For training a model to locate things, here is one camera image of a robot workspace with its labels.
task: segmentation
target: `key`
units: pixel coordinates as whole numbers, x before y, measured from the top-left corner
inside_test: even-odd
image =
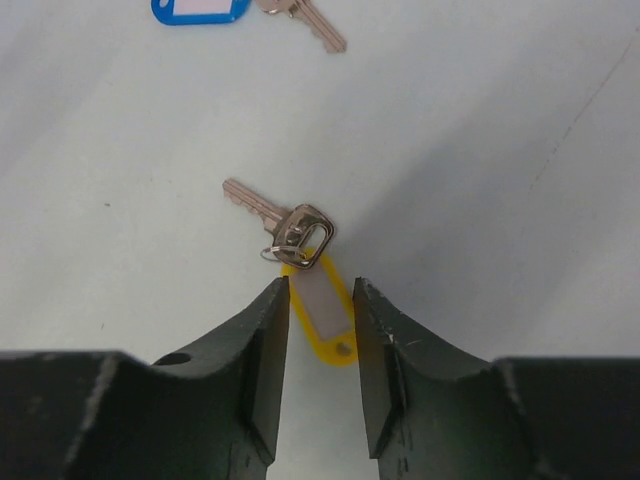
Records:
[[[275,206],[233,179],[225,180],[222,189],[233,203],[244,205],[251,213],[258,215],[262,219],[264,229],[273,235],[274,239],[282,221],[293,213],[291,210]]]
[[[311,0],[256,0],[260,8],[269,13],[287,12],[291,18],[302,20],[324,43],[329,53],[347,51],[347,41],[313,5]]]
[[[226,197],[236,205],[244,205],[262,219],[264,229],[273,236],[273,244],[261,253],[271,253],[277,261],[302,270],[318,261],[335,233],[335,226],[320,210],[311,205],[298,205],[293,210],[281,208],[265,200],[241,183],[228,179],[222,184]],[[322,241],[307,255],[304,248],[317,230],[324,232]]]

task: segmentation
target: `key tag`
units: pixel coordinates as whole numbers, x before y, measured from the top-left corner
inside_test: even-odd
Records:
[[[309,270],[284,265],[282,276],[289,277],[291,305],[320,360],[336,367],[355,362],[353,301],[331,259],[323,254]]]
[[[165,25],[232,23],[251,0],[151,0],[151,11]]]

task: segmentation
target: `metal ring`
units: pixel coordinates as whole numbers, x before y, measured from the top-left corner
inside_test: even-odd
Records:
[[[280,263],[282,260],[278,260],[277,258],[271,258],[266,256],[267,254],[273,255],[274,253],[278,253],[278,252],[293,253],[302,261],[305,261],[308,258],[307,254],[304,253],[300,247],[294,247],[291,245],[274,245],[272,247],[267,247],[260,252],[260,256],[263,259],[265,259],[267,262]]]

